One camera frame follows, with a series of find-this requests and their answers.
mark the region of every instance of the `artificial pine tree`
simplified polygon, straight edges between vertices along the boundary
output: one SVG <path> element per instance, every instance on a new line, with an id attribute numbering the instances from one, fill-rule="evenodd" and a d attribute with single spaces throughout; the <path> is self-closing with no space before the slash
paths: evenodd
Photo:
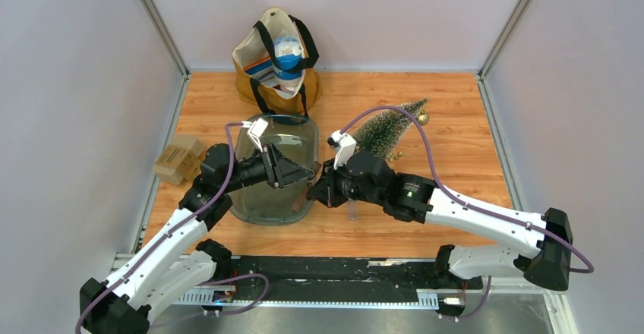
<path id="1" fill-rule="evenodd" d="M 398 105 L 398 107 L 418 119 L 425 113 L 426 104 L 427 99 L 423 99 Z M 367 149 L 375 156 L 387 158 L 400 141 L 400 138 L 411 126 L 412 121 L 405 115 L 396 110 L 383 110 L 365 121 L 353 133 L 356 152 L 361 149 Z"/>

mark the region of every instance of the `small brown box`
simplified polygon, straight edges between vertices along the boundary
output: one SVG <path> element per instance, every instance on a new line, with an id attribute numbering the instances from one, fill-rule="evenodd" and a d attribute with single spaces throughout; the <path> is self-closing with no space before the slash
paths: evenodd
<path id="1" fill-rule="evenodd" d="M 154 163 L 154 173 L 170 184 L 181 184 L 184 178 L 192 181 L 199 175 L 203 151 L 204 145 L 197 137 L 177 134 Z"/>

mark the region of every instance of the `wooden table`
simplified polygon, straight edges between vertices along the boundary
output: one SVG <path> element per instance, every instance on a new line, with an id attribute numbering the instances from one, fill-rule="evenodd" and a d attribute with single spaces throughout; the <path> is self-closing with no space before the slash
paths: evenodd
<path id="1" fill-rule="evenodd" d="M 398 105 L 427 97 L 430 120 L 425 132 L 441 181 L 461 193 L 510 207 L 473 74 L 323 72 L 320 82 L 324 94 L 309 114 L 320 129 L 321 162 L 334 154 L 326 138 L 358 113 L 376 105 Z M 245 120 L 257 113 L 257 106 L 239 100 L 234 73 L 195 73 L 175 132 L 197 135 L 206 146 L 222 143 L 226 141 L 226 122 Z M 238 131 L 233 135 L 236 142 Z M 395 151 L 408 156 L 390 162 L 393 169 L 431 178 L 425 149 L 414 128 Z M 146 243 L 172 215 L 189 187 L 185 181 L 180 186 L 161 182 Z M 299 222 L 278 227 L 248 224 L 228 213 L 206 238 L 224 244 L 233 254 L 329 257 L 435 257 L 443 244 L 492 243 L 456 228 L 399 222 L 379 206 L 366 203 L 359 203 L 358 221 L 347 220 L 344 207 L 327 209 L 316 203 Z"/>

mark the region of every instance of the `white partition wall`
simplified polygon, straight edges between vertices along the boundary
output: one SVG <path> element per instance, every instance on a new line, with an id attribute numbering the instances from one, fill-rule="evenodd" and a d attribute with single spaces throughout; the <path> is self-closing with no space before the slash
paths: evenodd
<path id="1" fill-rule="evenodd" d="M 139 0 L 0 0 L 0 332 L 72 332 L 129 251 L 182 77 Z"/>
<path id="2" fill-rule="evenodd" d="M 264 11 L 300 17 L 333 70 L 478 70 L 517 0 L 154 0 L 189 68 L 232 69 Z"/>
<path id="3" fill-rule="evenodd" d="M 642 4 L 533 0 L 488 78 L 524 207 L 567 211 L 595 263 L 571 276 L 584 334 L 642 332 Z"/>

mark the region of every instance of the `clear plastic piece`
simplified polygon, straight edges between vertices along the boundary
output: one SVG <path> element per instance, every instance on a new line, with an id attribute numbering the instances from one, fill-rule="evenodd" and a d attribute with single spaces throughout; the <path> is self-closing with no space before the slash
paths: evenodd
<path id="1" fill-rule="evenodd" d="M 312 168 L 317 160 L 317 143 L 320 139 L 313 119 L 303 115 L 259 114 L 249 118 L 249 124 L 259 118 L 268 122 L 259 137 L 261 145 L 270 143 L 286 158 L 307 169 Z M 242 130 L 235 148 L 237 160 L 252 156 L 257 148 L 251 138 L 246 137 L 246 130 Z M 313 206 L 312 200 L 300 201 L 302 191 L 308 189 L 309 182 L 300 181 L 285 188 L 273 188 L 263 182 L 233 191 L 230 193 L 230 211 L 237 218 L 253 224 L 292 224 L 306 216 Z"/>
<path id="2" fill-rule="evenodd" d="M 358 220 L 358 201 L 349 199 L 346 202 L 346 218 L 347 220 Z"/>

